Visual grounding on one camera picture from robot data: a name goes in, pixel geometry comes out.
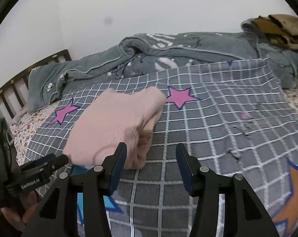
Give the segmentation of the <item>person's left hand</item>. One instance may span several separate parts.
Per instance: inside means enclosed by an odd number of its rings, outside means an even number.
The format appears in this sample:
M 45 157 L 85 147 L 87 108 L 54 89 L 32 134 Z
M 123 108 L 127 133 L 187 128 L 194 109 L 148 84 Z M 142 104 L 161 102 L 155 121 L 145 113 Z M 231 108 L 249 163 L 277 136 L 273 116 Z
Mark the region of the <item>person's left hand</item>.
M 23 232 L 36 211 L 41 198 L 36 190 L 20 194 L 9 207 L 2 207 L 5 219 L 18 231 Z

